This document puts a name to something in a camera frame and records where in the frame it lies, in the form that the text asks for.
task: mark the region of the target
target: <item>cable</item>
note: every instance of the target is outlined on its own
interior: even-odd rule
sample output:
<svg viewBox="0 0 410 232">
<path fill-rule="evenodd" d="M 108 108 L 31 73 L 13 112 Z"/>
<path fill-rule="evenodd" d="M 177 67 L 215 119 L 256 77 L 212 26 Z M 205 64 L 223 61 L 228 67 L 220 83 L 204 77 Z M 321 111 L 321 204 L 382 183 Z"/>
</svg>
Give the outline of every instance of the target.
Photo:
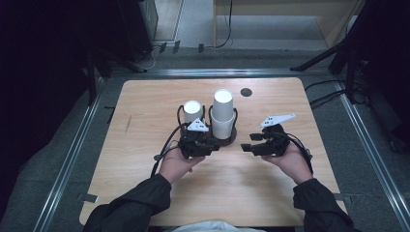
<svg viewBox="0 0 410 232">
<path fill-rule="evenodd" d="M 133 64 L 134 66 L 139 67 L 139 68 L 142 69 L 142 70 L 151 70 L 151 69 L 154 68 L 155 65 L 157 64 L 157 61 L 156 61 L 156 59 L 155 59 L 155 57 L 154 57 L 154 51 L 156 51 L 156 50 L 158 50 L 158 49 L 160 49 L 160 48 L 159 48 L 159 47 L 156 47 L 156 48 L 154 48 L 154 49 L 150 52 L 151 58 L 152 58 L 153 61 L 154 61 L 154 63 L 153 63 L 150 67 L 144 68 L 144 67 L 142 67 L 142 66 L 140 66 L 140 65 L 137 64 L 138 62 L 143 61 L 146 57 L 144 57 L 144 58 L 142 58 L 141 60 L 139 60 L 138 62 L 134 62 L 134 63 L 132 63 L 132 64 Z"/>
<path fill-rule="evenodd" d="M 171 135 L 169 135 L 168 139 L 166 140 L 165 144 L 162 147 L 162 150 L 160 152 L 159 155 L 154 156 L 154 160 L 156 160 L 157 162 L 154 164 L 153 166 L 153 170 L 151 171 L 151 177 L 153 177 L 155 175 L 155 173 L 157 172 L 157 168 L 158 165 L 160 164 L 160 161 L 162 160 L 162 158 L 166 155 L 167 152 L 169 152 L 170 150 L 166 150 L 169 141 L 171 141 L 172 137 L 174 136 L 174 134 L 181 128 L 181 127 L 185 127 L 185 126 L 189 126 L 190 124 L 188 123 L 184 123 L 179 125 L 172 133 Z"/>
<path fill-rule="evenodd" d="M 320 81 L 320 82 L 317 82 L 317 83 L 313 83 L 313 84 L 310 84 L 309 86 L 307 86 L 306 88 L 305 88 L 305 91 L 307 90 L 307 89 L 309 89 L 310 87 L 313 87 L 313 86 L 315 86 L 315 85 L 319 85 L 319 84 L 324 84 L 324 83 L 329 83 L 329 82 L 346 82 L 345 80 L 325 80 L 325 81 Z"/>
<path fill-rule="evenodd" d="M 183 106 L 183 105 L 180 105 L 180 106 L 178 107 L 178 110 L 177 110 L 177 121 L 178 121 L 178 125 L 181 125 L 181 119 L 180 119 L 179 115 L 180 115 L 181 109 L 183 109 L 183 108 L 184 108 L 184 106 Z"/>
<path fill-rule="evenodd" d="M 319 99 L 317 99 L 317 100 L 311 101 L 311 102 L 309 103 L 309 104 L 310 104 L 310 107 L 311 107 L 311 109 L 318 108 L 318 107 L 322 106 L 323 104 L 325 104 L 325 103 L 327 103 L 327 102 L 330 102 L 331 100 L 335 99 L 336 97 L 338 97 L 338 96 L 340 96 L 340 95 L 342 95 L 342 94 L 345 94 L 345 92 L 346 92 L 345 90 L 338 90 L 338 91 L 335 91 L 335 92 L 333 92 L 333 93 L 331 93 L 331 94 L 328 94 L 328 95 L 326 95 L 326 96 L 324 96 L 324 97 L 322 97 L 322 98 L 319 98 Z"/>
<path fill-rule="evenodd" d="M 231 20 L 231 18 L 232 18 L 232 5 L 230 6 L 229 20 Z M 231 29 L 232 29 L 232 28 L 231 28 L 231 24 L 228 22 L 228 20 L 226 20 L 226 15 L 223 16 L 223 19 L 224 19 L 224 21 L 225 21 L 226 26 L 229 28 L 229 30 L 231 30 Z M 230 45 L 230 46 L 232 46 L 232 45 L 233 45 L 233 40 L 232 40 L 230 34 L 228 35 L 228 38 L 227 38 L 227 39 L 230 39 L 230 41 L 231 41 L 231 45 Z"/>
<path fill-rule="evenodd" d="M 302 141 L 297 136 L 291 133 L 281 133 L 281 132 L 270 132 L 270 133 L 285 137 L 289 139 L 293 144 L 295 144 L 296 147 L 299 148 L 299 151 L 301 152 L 302 157 L 305 159 L 305 162 L 307 163 L 310 173 L 313 174 L 313 167 L 310 162 L 312 155 L 310 154 L 308 149 L 305 147 L 305 145 L 302 143 Z"/>
<path fill-rule="evenodd" d="M 229 25 L 228 25 L 228 28 L 229 28 L 229 34 L 228 34 L 228 37 L 226 38 L 226 41 L 223 43 L 223 44 L 221 44 L 221 45 L 217 45 L 217 46 L 205 46 L 205 47 L 207 47 L 207 48 L 216 48 L 216 49 L 218 49 L 218 48 L 222 48 L 223 46 L 225 46 L 226 45 L 226 43 L 229 41 L 229 39 L 230 39 L 230 37 L 231 37 L 231 32 L 232 32 L 232 2 L 233 2 L 233 0 L 230 0 L 230 9 L 229 9 Z"/>
</svg>

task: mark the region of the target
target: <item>white cup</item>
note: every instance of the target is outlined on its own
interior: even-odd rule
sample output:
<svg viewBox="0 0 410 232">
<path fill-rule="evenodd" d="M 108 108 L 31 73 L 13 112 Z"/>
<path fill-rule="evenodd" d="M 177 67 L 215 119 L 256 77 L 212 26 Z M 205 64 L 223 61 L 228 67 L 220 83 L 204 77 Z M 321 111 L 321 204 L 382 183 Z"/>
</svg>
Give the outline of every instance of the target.
<svg viewBox="0 0 410 232">
<path fill-rule="evenodd" d="M 191 123 L 203 115 L 202 105 L 199 101 L 187 101 L 184 104 L 184 121 Z"/>
<path fill-rule="evenodd" d="M 215 119 L 213 112 L 214 108 L 211 109 L 212 134 L 217 139 L 229 138 L 232 132 L 233 122 L 235 121 L 235 115 L 232 114 L 231 119 L 226 122 L 220 122 Z"/>
<path fill-rule="evenodd" d="M 227 89 L 219 89 L 214 94 L 214 105 L 212 111 L 215 120 L 219 122 L 228 122 L 232 119 L 233 113 L 233 96 L 232 92 Z"/>
</svg>

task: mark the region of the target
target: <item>aluminum rail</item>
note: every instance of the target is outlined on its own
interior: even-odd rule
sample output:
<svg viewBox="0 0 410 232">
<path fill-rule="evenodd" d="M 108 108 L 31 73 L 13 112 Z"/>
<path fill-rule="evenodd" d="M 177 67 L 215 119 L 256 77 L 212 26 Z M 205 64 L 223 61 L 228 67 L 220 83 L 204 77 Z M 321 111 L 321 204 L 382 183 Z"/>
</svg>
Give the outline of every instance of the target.
<svg viewBox="0 0 410 232">
<path fill-rule="evenodd" d="M 309 76 L 309 75 L 329 75 L 327 68 L 312 68 L 309 71 L 294 72 L 289 69 L 182 69 L 182 70 L 157 70 L 143 73 L 130 73 L 130 71 L 117 72 L 115 76 L 135 77 L 141 79 L 144 77 L 156 78 L 249 78 L 249 77 L 289 77 L 289 76 Z"/>
<path fill-rule="evenodd" d="M 344 89 L 344 86 L 341 83 L 336 84 L 336 87 L 338 90 Z M 355 105 L 352 105 L 344 95 L 341 96 L 341 101 L 347 111 L 347 114 L 349 115 L 350 120 L 353 123 L 353 126 L 355 127 L 356 133 L 358 134 L 359 138 L 362 141 L 362 144 L 364 145 L 367 157 L 370 160 L 370 163 L 380 181 L 380 184 L 392 205 L 401 228 L 403 229 L 403 231 L 409 232 L 410 212 L 403 195 L 398 189 L 395 180 L 390 174 L 373 140 L 371 139 L 371 136 L 368 133 L 359 112 L 357 111 L 357 107 Z"/>
<path fill-rule="evenodd" d="M 101 89 L 102 91 L 105 87 L 105 81 L 102 78 L 100 78 L 98 85 L 99 89 Z M 35 232 L 43 232 L 48 230 L 48 226 L 51 223 L 51 220 L 57 209 L 58 203 L 60 202 L 61 196 L 63 195 L 64 189 L 73 171 L 73 167 L 78 157 L 79 150 L 82 146 L 87 131 L 90 128 L 90 124 L 94 118 L 94 114 L 96 113 L 97 107 L 100 102 L 100 96 L 100 94 L 97 94 L 93 104 L 88 106 L 87 111 L 85 112 L 85 115 L 81 121 L 78 131 L 75 134 L 73 143 L 70 147 L 69 152 L 67 153 L 67 156 L 60 169 L 60 172 L 54 182 L 53 187 L 51 188 L 51 191 L 48 193 L 40 217 L 37 220 L 36 226 L 34 227 L 33 231 Z"/>
</svg>

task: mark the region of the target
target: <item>human hand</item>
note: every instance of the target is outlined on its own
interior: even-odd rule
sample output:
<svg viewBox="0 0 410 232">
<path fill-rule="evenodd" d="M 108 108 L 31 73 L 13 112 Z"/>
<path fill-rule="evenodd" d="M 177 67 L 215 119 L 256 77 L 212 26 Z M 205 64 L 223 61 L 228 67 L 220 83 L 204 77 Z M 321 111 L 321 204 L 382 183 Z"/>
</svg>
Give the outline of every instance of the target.
<svg viewBox="0 0 410 232">
<path fill-rule="evenodd" d="M 292 178 L 297 185 L 313 178 L 301 151 L 293 143 L 289 143 L 281 157 L 262 156 L 261 158 L 278 166 L 284 174 Z"/>
<path fill-rule="evenodd" d="M 159 173 L 172 185 L 203 160 L 205 157 L 185 159 L 181 149 L 171 148 L 162 159 Z"/>
</svg>

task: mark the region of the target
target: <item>black jacket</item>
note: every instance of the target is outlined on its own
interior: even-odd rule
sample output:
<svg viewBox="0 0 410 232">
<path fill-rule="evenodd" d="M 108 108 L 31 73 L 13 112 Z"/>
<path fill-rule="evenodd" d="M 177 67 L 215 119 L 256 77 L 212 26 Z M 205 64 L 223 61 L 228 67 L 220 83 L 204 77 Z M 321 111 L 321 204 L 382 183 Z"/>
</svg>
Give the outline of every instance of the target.
<svg viewBox="0 0 410 232">
<path fill-rule="evenodd" d="M 306 212 L 306 232 L 355 231 L 334 195 L 316 179 L 294 187 L 294 191 L 294 207 Z M 146 231 L 151 216 L 169 208 L 170 192 L 169 182 L 157 174 L 108 205 L 97 207 L 83 231 Z"/>
</svg>

